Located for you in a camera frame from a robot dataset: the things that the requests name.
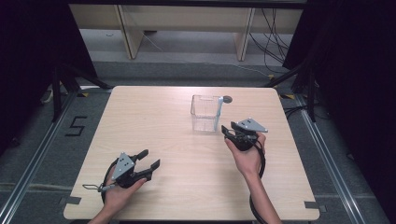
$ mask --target human hand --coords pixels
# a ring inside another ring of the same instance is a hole
[[[106,185],[110,185],[112,183],[111,176],[113,176],[114,169],[115,166],[113,166],[109,172]],[[146,178],[139,179],[128,189],[123,189],[120,186],[116,186],[114,189],[107,190],[104,208],[117,214],[126,206],[129,200],[132,198],[132,195],[138,189],[140,189],[140,187],[142,187],[146,181]]]
[[[266,137],[264,134],[259,132],[256,132],[256,134],[259,136],[258,143],[256,143],[256,146],[262,147],[263,153],[265,154],[264,143]],[[236,167],[238,168],[239,172],[244,176],[244,178],[247,178],[248,176],[251,175],[259,174],[259,169],[262,164],[262,161],[259,152],[255,147],[252,147],[246,151],[241,151],[233,144],[233,142],[230,139],[225,138],[224,141],[227,147],[233,153],[233,158],[235,159]]]
[[[108,173],[106,186],[112,184],[111,176],[113,176],[115,166]],[[132,198],[132,195],[146,183],[147,179],[139,179],[128,189],[116,186],[106,191],[105,205],[102,210],[94,217],[90,223],[108,223],[119,211],[121,211]]]

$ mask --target wooden table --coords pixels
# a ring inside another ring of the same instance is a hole
[[[196,132],[191,124],[191,97],[230,95],[215,133]],[[99,185],[121,152],[148,149],[136,171],[158,159],[152,180],[132,198],[116,219],[122,220],[254,220],[248,187],[224,144],[220,125],[253,118],[269,130],[267,164],[262,182],[282,220],[314,220],[314,202],[297,147],[277,93],[273,89],[221,87],[116,87],[92,139],[64,216],[89,219],[102,208],[100,193],[83,184]]]

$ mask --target clear plastic cup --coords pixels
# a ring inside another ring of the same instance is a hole
[[[193,95],[192,128],[195,131],[215,132],[218,129],[221,103],[220,96]]]

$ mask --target gray carpet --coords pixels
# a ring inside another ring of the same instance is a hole
[[[261,74],[233,65],[203,63],[95,63],[94,65],[99,78],[110,85],[260,87],[270,81],[267,75],[280,76],[264,66],[247,66],[248,69],[260,70],[263,72]],[[280,67],[270,67],[270,69],[286,71]],[[81,78],[78,81],[81,85],[91,85]],[[291,83],[292,78],[279,84],[276,89],[280,94],[289,94]],[[109,95],[109,93],[89,93],[87,97],[77,97],[74,100],[11,223],[83,222],[64,218],[63,199],[71,192]],[[284,107],[297,106],[296,101],[292,99],[281,99],[281,103]],[[347,148],[332,121],[325,119],[326,109],[317,106],[315,111],[321,134],[347,185],[356,197],[367,223],[389,223],[359,168],[346,156]],[[80,135],[77,129],[70,128],[76,117],[80,119],[76,119],[75,124],[84,126]],[[13,184],[18,182],[26,164],[50,126],[51,119],[51,104],[38,107],[24,132],[19,136],[21,144],[9,148],[0,158],[0,204],[6,201]],[[312,223],[350,223],[346,209],[335,190],[301,112],[292,114],[289,124],[308,180],[322,208],[320,219]]]

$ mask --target forearm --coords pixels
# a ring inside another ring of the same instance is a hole
[[[269,224],[281,223],[259,175],[244,175],[244,177],[247,181],[254,207],[260,216]]]
[[[89,224],[107,224],[115,216],[114,212],[110,212],[105,207],[89,222]]]

